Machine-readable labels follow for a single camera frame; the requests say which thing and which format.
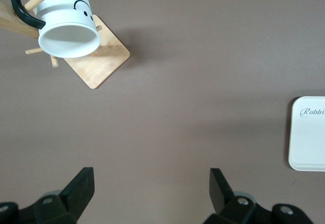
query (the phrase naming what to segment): wooden mug holder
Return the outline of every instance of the wooden mug holder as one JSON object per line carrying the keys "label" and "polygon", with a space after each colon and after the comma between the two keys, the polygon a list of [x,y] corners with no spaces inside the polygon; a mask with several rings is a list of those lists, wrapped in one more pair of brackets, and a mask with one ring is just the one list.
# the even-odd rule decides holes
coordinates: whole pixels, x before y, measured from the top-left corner
{"label": "wooden mug holder", "polygon": [[[27,11],[32,11],[44,0],[29,0],[25,5]],[[99,48],[83,57],[64,58],[78,76],[92,89],[98,88],[120,65],[130,56],[130,52],[109,30],[103,21],[96,15],[93,16],[96,29],[101,36]],[[16,31],[20,34],[37,39],[38,29],[22,22],[14,13],[11,6],[0,2],[0,27]],[[26,50],[26,54],[43,52],[39,48]],[[57,57],[51,55],[52,66],[58,67]]]}

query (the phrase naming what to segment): box lid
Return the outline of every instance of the box lid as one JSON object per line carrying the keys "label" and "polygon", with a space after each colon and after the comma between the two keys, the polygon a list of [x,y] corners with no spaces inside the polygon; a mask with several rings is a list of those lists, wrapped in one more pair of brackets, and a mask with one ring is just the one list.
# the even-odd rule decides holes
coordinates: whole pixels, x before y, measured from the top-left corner
{"label": "box lid", "polygon": [[288,161],[298,171],[325,171],[325,97],[292,105]]}

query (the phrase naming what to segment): wooden base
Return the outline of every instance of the wooden base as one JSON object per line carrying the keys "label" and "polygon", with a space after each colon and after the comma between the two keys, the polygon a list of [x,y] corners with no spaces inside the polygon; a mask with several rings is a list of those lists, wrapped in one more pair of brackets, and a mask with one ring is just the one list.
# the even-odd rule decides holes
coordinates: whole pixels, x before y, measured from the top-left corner
{"label": "wooden base", "polygon": [[108,27],[96,15],[93,17],[96,26],[102,27],[99,31],[102,38],[99,48],[84,57],[65,58],[71,68],[92,89],[98,88],[130,57],[130,52]]}

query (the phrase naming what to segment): black mug handle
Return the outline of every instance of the black mug handle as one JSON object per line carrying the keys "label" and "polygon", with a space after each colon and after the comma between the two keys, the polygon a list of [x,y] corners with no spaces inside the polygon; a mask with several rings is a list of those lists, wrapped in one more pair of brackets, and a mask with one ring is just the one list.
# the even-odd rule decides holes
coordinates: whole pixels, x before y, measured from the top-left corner
{"label": "black mug handle", "polygon": [[37,29],[42,29],[45,26],[45,22],[34,18],[31,14],[29,14],[24,6],[21,3],[21,0],[11,0],[12,8],[14,9],[16,15],[22,20],[24,23],[29,26],[35,27]]}

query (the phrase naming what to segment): screw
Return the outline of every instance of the screw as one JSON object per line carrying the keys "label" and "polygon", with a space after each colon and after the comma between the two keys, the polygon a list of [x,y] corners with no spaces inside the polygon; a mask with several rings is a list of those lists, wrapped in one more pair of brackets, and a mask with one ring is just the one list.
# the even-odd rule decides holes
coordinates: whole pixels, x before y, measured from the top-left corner
{"label": "screw", "polygon": [[245,199],[245,198],[239,198],[237,201],[241,205],[248,205],[249,204],[248,200]]}
{"label": "screw", "polygon": [[5,212],[8,209],[9,209],[9,207],[7,205],[5,205],[5,206],[3,206],[3,207],[0,208],[0,213],[1,212]]}
{"label": "screw", "polygon": [[52,200],[53,200],[52,198],[47,198],[47,199],[43,200],[43,205],[51,203]]}
{"label": "screw", "polygon": [[292,215],[294,212],[293,210],[291,210],[289,207],[287,206],[281,206],[280,210],[284,213],[284,214],[288,214],[288,215]]}

